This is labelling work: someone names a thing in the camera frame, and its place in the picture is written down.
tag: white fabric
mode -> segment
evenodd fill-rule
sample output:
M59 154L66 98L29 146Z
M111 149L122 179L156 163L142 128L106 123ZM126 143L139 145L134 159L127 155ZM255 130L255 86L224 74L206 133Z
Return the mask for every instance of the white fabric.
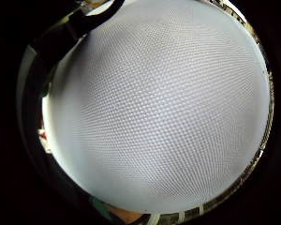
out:
M265 63L217 7L128 3L60 63L43 101L49 145L103 202L188 210L225 191L257 152L270 99Z

